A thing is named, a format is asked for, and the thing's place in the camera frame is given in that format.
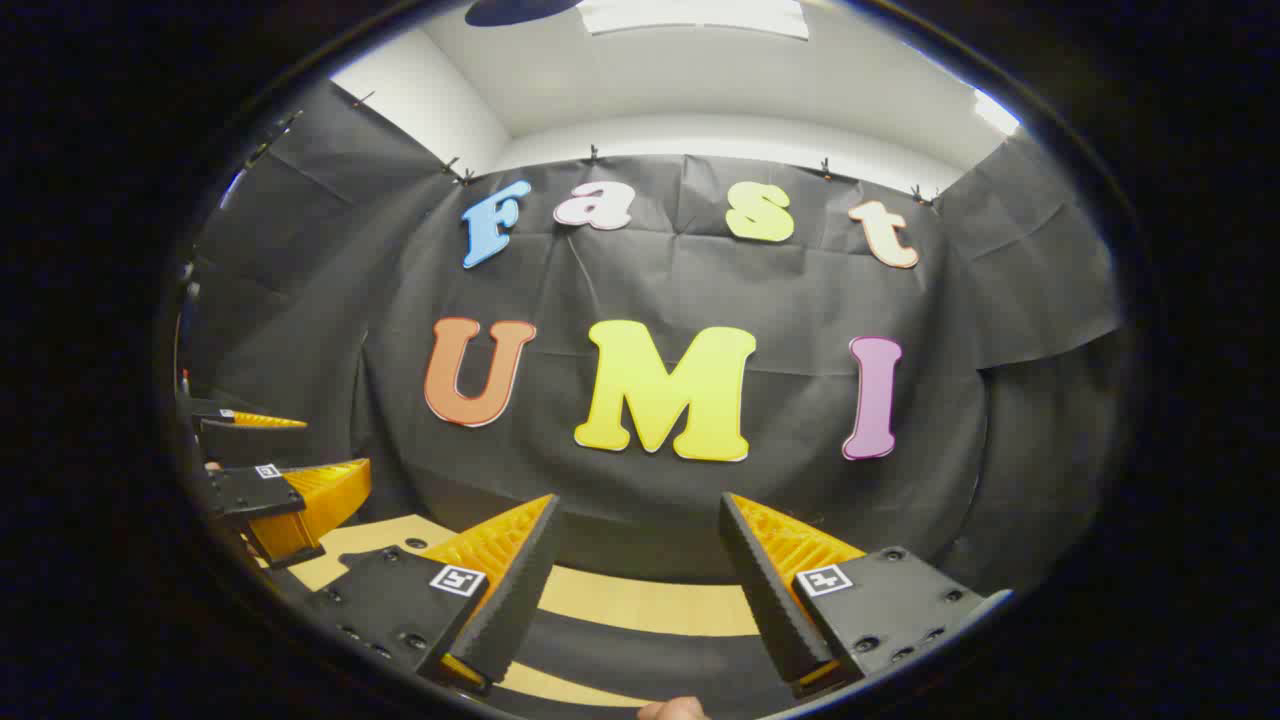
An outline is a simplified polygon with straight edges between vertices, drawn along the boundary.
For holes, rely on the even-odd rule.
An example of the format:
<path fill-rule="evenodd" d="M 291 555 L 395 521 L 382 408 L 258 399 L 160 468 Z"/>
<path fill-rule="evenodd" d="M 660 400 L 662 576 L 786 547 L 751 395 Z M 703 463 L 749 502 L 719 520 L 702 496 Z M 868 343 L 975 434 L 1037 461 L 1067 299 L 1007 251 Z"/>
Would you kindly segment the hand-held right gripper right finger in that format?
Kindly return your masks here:
<path fill-rule="evenodd" d="M 765 651 L 800 700 L 893 673 L 1012 597 L 982 594 L 902 546 L 859 550 L 741 495 L 721 496 L 718 528 Z"/>

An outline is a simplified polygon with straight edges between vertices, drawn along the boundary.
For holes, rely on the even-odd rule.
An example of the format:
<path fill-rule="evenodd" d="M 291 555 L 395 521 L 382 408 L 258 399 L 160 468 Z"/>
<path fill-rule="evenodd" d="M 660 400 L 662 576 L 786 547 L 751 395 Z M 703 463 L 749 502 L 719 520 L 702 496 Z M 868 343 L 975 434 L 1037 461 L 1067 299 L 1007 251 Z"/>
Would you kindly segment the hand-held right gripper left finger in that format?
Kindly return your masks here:
<path fill-rule="evenodd" d="M 347 555 L 346 573 L 306 594 L 303 615 L 406 676 L 484 694 L 515 661 L 561 543 L 545 495 L 447 542 Z"/>

